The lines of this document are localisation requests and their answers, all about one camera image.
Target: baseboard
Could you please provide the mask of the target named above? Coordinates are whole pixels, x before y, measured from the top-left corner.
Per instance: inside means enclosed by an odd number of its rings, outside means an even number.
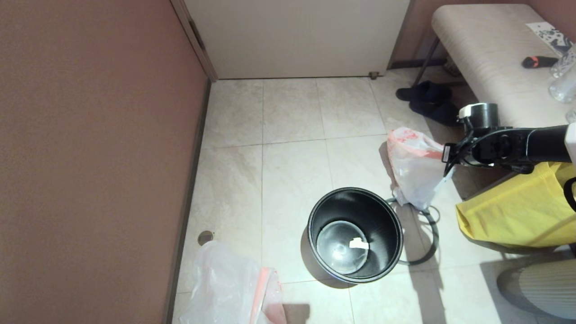
[[[390,70],[392,69],[406,69],[408,67],[422,67],[424,65],[424,59],[414,59],[411,61],[397,61],[390,65]],[[445,58],[433,58],[428,62],[428,66],[438,66],[444,65],[446,63]]]
[[[176,300],[176,289],[178,287],[178,277],[180,275],[180,265],[182,263],[182,253],[184,252],[184,241],[186,239],[186,229],[188,228],[188,218],[190,216],[190,207],[192,205],[192,193],[194,191],[194,184],[196,182],[196,173],[198,171],[198,161],[200,159],[200,147],[202,146],[202,137],[204,135],[204,125],[206,124],[206,114],[208,111],[208,100],[210,98],[210,89],[212,82],[209,78],[206,79],[206,89],[204,91],[204,101],[202,103],[202,112],[200,113],[200,119],[198,120],[198,126],[196,127],[196,138],[194,140],[194,157],[192,158],[192,164],[190,165],[190,178],[188,180],[188,189],[186,194],[186,200],[184,201],[182,215],[182,223],[180,226],[180,233],[178,237],[178,242],[176,246],[176,255],[172,263],[173,273],[172,279],[170,281],[170,286],[168,290],[168,301],[166,305],[166,313],[164,316],[165,324],[172,323],[172,315],[174,313],[174,302]]]

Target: tile floor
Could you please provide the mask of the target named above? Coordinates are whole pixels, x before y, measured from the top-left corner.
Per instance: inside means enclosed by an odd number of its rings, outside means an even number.
[[[200,232],[235,252],[276,268],[289,323],[562,323],[509,305],[495,279],[526,259],[475,245],[461,234],[454,205],[478,191],[479,179],[457,170],[435,197],[441,214],[436,256],[417,267],[397,265],[384,278],[343,289],[315,278],[300,252],[310,210],[324,194],[357,186],[389,198],[392,181],[386,134],[399,126],[424,131],[438,142],[459,131],[426,120],[394,95],[416,69],[368,78],[222,80],[213,85],[173,323],[191,296],[191,265]],[[437,67],[426,78],[450,81]],[[455,88],[460,106],[474,102]],[[409,207],[397,208],[404,229],[402,259],[422,256],[430,230]]]

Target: floor drain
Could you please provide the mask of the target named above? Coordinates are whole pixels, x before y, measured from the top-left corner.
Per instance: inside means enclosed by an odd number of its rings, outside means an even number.
[[[214,239],[214,234],[210,231],[204,231],[198,235],[198,244],[200,246],[206,244],[206,242],[210,242]]]

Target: red and white plastic bag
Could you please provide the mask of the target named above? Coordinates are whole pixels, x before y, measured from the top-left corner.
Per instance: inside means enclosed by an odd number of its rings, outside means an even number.
[[[436,192],[452,177],[444,177],[444,146],[430,137],[406,127],[388,134],[388,158],[397,187],[392,191],[401,205],[407,202],[419,210],[427,209]]]
[[[192,267],[194,288],[181,324],[286,324],[273,268],[261,267],[216,241],[198,250]]]

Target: yellow bag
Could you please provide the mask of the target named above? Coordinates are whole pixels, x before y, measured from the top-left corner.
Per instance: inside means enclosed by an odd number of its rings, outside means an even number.
[[[576,242],[576,214],[563,185],[575,176],[569,163],[540,163],[469,201],[456,205],[460,229],[471,239],[502,245],[547,247]]]

